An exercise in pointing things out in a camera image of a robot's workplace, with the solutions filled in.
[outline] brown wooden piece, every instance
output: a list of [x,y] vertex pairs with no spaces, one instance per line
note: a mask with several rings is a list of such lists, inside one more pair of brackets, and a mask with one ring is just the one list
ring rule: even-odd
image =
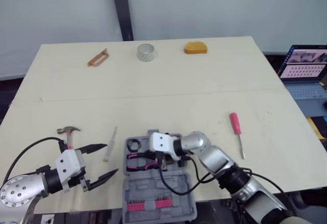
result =
[[93,66],[93,67],[97,67],[99,66],[101,63],[103,63],[105,60],[107,60],[107,58],[109,57],[109,54],[107,52],[107,49],[104,49],[100,54],[97,54],[95,57],[92,58],[92,60],[90,60],[87,63],[87,66]]

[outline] laptop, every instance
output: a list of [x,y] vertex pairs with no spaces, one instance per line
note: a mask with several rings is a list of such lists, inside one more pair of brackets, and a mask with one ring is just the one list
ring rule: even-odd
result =
[[319,84],[326,72],[327,45],[293,45],[278,71],[306,117],[327,115],[327,93]]

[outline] red screwdriver handle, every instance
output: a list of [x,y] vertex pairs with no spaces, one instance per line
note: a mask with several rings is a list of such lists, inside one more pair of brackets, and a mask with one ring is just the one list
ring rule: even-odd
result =
[[237,117],[237,113],[230,114],[230,121],[231,121],[231,125],[233,126],[234,133],[236,135],[240,135],[241,126],[240,126],[239,118]]

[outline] hammer head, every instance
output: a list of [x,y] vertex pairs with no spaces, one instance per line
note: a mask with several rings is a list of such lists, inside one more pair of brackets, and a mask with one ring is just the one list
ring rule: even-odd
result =
[[63,129],[57,129],[58,134],[63,134],[63,133],[70,134],[72,131],[81,131],[81,130],[79,128],[74,127],[74,126],[66,126]]

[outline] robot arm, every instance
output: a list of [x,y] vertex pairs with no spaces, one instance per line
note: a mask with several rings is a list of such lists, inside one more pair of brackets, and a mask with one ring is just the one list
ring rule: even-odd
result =
[[257,223],[292,223],[284,204],[261,185],[254,177],[249,176],[220,148],[211,144],[202,132],[192,132],[174,140],[170,135],[153,133],[150,138],[150,150],[170,154],[174,160],[180,156],[193,153],[210,174],[217,179],[220,188],[226,188],[231,198],[244,206],[244,210]]
[[108,181],[117,171],[113,170],[90,183],[85,180],[85,162],[82,153],[92,153],[105,144],[88,145],[77,150],[61,145],[61,155],[55,160],[56,169],[42,167],[32,175],[20,175],[7,181],[0,189],[0,223],[33,223],[33,211],[42,198],[60,190],[81,184],[83,191],[90,191]]

